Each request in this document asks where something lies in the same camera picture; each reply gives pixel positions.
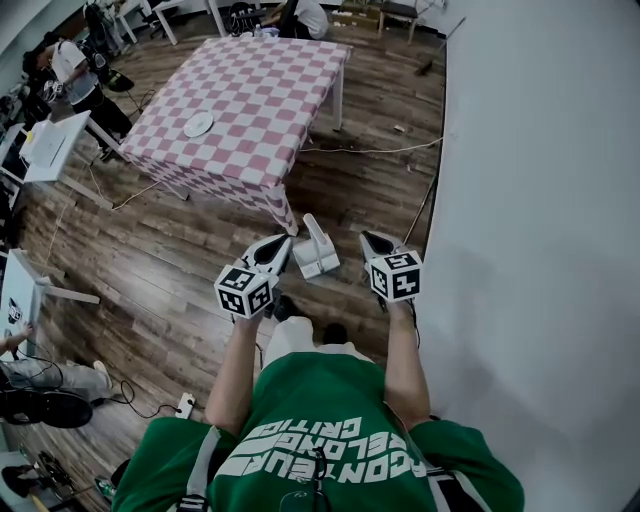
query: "table leg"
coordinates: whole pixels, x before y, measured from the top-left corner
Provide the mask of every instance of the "table leg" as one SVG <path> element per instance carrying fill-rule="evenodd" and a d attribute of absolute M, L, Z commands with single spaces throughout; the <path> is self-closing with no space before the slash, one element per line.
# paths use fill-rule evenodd
<path fill-rule="evenodd" d="M 35 261 L 29 260 L 29 264 L 36 269 L 41 274 L 51 274 L 55 276 L 56 279 L 62 281 L 64 276 L 66 275 L 62 270 L 58 270 L 55 267 L 49 267 L 47 265 L 42 265 L 41 263 L 36 263 Z"/>
<path fill-rule="evenodd" d="M 342 86 L 344 84 L 344 64 L 340 66 L 336 81 L 333 82 L 333 129 L 340 131 L 342 128 Z"/>
<path fill-rule="evenodd" d="M 211 9 L 211 14 L 213 14 L 213 19 L 216 20 L 216 27 L 218 27 L 218 32 L 220 32 L 220 37 L 226 37 L 227 31 L 224 29 L 224 23 L 222 22 L 222 17 L 220 16 L 220 11 L 218 10 L 218 5 L 216 4 L 216 0 L 205 0 L 209 4 L 209 8 Z"/>
<path fill-rule="evenodd" d="M 189 192 L 187 192 L 187 189 L 185 189 L 184 187 L 176 187 L 175 185 L 170 185 L 166 181 L 161 181 L 160 183 L 164 184 L 165 187 L 171 190 L 171 192 L 173 192 L 183 201 L 189 199 Z"/>
<path fill-rule="evenodd" d="M 77 300 L 79 302 L 88 302 L 90 304 L 100 304 L 100 297 L 97 295 L 89 295 L 87 293 L 74 292 L 66 288 L 58 288 L 57 286 L 47 286 L 44 289 L 47 295 L 60 297 L 62 299 Z"/>
<path fill-rule="evenodd" d="M 88 197 L 89 199 L 91 199 L 94 203 L 96 203 L 101 208 L 106 208 L 107 210 L 111 210 L 113 208 L 113 203 L 112 202 L 107 201 L 103 197 L 100 197 L 98 194 L 96 194 L 92 190 L 89 190 L 84 185 L 81 185 L 76 180 L 73 180 L 73 179 L 69 178 L 68 176 L 64 176 L 63 175 L 63 176 L 60 176 L 60 181 L 62 183 L 64 183 L 65 185 L 67 185 L 68 187 L 70 187 L 73 190 L 75 190 L 76 192 L 79 192 L 83 196 Z"/>
<path fill-rule="evenodd" d="M 100 137 L 103 141 L 105 141 L 107 143 L 107 146 L 109 146 L 116 153 L 118 153 L 124 159 L 125 162 L 129 161 L 129 159 L 126 156 L 124 156 L 120 151 L 120 145 L 113 139 L 113 137 L 111 137 L 111 135 L 105 132 L 98 123 L 96 123 L 93 119 L 89 118 L 87 121 L 87 126 L 91 128 L 98 137 Z"/>
<path fill-rule="evenodd" d="M 176 39 L 176 36 L 174 35 L 173 30 L 171 30 L 171 27 L 167 23 L 167 18 L 165 18 L 164 14 L 162 14 L 162 10 L 156 9 L 156 14 L 158 15 L 158 19 L 160 20 L 160 23 L 162 23 L 162 28 L 164 28 L 164 31 L 166 32 L 167 37 L 169 38 L 169 41 L 171 41 L 171 44 L 173 46 L 177 45 L 178 40 Z"/>
<path fill-rule="evenodd" d="M 129 26 L 129 23 L 127 22 L 126 18 L 124 16 L 118 16 L 118 19 L 122 23 L 122 26 L 126 30 L 127 34 L 129 34 L 129 37 L 131 38 L 131 41 L 134 44 L 137 43 L 138 40 L 136 39 L 136 36 L 133 34 L 133 30 L 131 30 L 131 27 Z"/>
<path fill-rule="evenodd" d="M 44 193 L 49 194 L 50 196 L 55 197 L 59 201 L 62 201 L 67 206 L 71 206 L 72 208 L 76 205 L 76 201 L 71 199 L 69 196 L 65 196 L 59 190 L 56 190 L 51 185 L 47 185 L 46 183 L 34 183 L 36 187 L 42 190 Z"/>
<path fill-rule="evenodd" d="M 15 174 L 13 174 L 12 172 L 7 171 L 4 167 L 2 167 L 0 165 L 0 172 L 2 172 L 2 174 L 6 174 L 7 176 L 9 176 L 9 178 L 11 178 L 12 180 L 17 181 L 18 183 L 20 183 L 20 185 L 24 185 L 24 180 L 21 180 L 20 178 L 18 178 Z"/>

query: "shoe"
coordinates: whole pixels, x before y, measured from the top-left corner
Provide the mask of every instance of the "shoe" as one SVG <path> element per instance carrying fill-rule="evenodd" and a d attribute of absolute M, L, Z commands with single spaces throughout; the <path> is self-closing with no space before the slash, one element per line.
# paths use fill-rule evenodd
<path fill-rule="evenodd" d="M 347 329 L 344 325 L 333 323 L 327 325 L 322 335 L 323 345 L 344 345 L 347 342 Z"/>
<path fill-rule="evenodd" d="M 109 382 L 109 389 L 113 389 L 113 381 L 111 380 L 107 367 L 104 363 L 102 361 L 95 361 L 93 363 L 93 369 L 100 373 L 104 373 L 107 376 L 107 381 Z"/>
<path fill-rule="evenodd" d="M 102 162 L 108 162 L 114 157 L 114 151 L 111 148 L 106 148 L 102 150 L 102 154 L 100 155 L 100 160 Z"/>
<path fill-rule="evenodd" d="M 273 309 L 273 316 L 282 323 L 292 316 L 304 316 L 304 313 L 286 295 L 281 295 L 280 300 Z"/>

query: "white shirt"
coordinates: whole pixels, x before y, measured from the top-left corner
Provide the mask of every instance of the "white shirt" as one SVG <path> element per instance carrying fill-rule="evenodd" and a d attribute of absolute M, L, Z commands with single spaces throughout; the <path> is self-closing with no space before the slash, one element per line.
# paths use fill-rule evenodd
<path fill-rule="evenodd" d="M 51 68 L 58 77 L 58 81 L 64 82 L 73 71 L 87 58 L 71 41 L 57 43 L 51 58 Z M 65 87 L 67 97 L 72 105 L 80 103 L 93 92 L 98 83 L 98 77 L 87 71 L 81 74 L 75 81 Z"/>
<path fill-rule="evenodd" d="M 300 23 L 307 26 L 314 39 L 322 39 L 329 29 L 327 15 L 316 0 L 298 0 L 296 16 Z"/>

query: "green t-shirt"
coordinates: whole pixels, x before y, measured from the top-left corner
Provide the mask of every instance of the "green t-shirt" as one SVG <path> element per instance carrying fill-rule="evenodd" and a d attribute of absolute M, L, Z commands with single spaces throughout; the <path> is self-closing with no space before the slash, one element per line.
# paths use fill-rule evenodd
<path fill-rule="evenodd" d="M 492 512 L 523 510 L 520 483 L 479 431 L 431 421 L 407 434 L 383 397 L 382 370 L 349 355 L 293 353 L 274 361 L 256 382 L 240 438 L 220 430 L 207 488 L 212 510 L 277 511 L 285 495 L 312 490 L 314 446 L 327 459 L 322 490 L 333 511 L 436 511 L 422 457 L 458 475 Z M 153 421 L 112 510 L 166 512 L 177 503 L 210 428 Z"/>

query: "broom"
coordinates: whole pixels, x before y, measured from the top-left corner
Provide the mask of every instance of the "broom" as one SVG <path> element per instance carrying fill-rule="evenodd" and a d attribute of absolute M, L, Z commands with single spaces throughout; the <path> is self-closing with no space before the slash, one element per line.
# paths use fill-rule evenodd
<path fill-rule="evenodd" d="M 418 69 L 416 69 L 416 71 L 415 71 L 416 76 L 424 76 L 429 71 L 431 71 L 431 68 L 433 67 L 433 61 L 440 55 L 440 52 L 442 52 L 442 50 L 444 50 L 444 47 L 447 46 L 447 43 L 449 42 L 449 39 L 451 39 L 451 36 L 454 34 L 454 32 L 456 30 L 458 30 L 460 28 L 460 25 L 462 25 L 464 23 L 464 20 L 466 20 L 466 19 L 467 19 L 467 17 L 465 16 L 464 18 L 462 18 L 458 22 L 458 24 L 455 27 L 453 27 L 453 30 L 449 33 L 447 38 L 440 45 L 440 48 L 438 48 L 438 50 L 436 51 L 435 55 L 429 60 L 429 62 L 427 62 L 426 64 L 423 64 Z"/>

